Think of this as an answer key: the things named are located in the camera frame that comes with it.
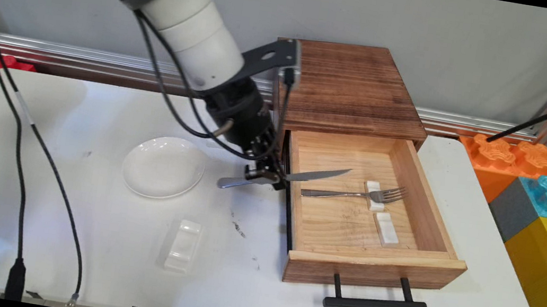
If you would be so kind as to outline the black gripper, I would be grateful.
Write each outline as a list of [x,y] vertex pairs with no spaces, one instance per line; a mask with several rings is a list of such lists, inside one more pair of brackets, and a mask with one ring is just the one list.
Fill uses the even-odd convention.
[[222,133],[225,139],[244,152],[263,159],[245,166],[244,176],[253,183],[271,185],[275,191],[286,189],[281,166],[278,135],[268,106],[256,82],[242,78],[206,90],[205,108],[219,129],[231,120],[233,125]]

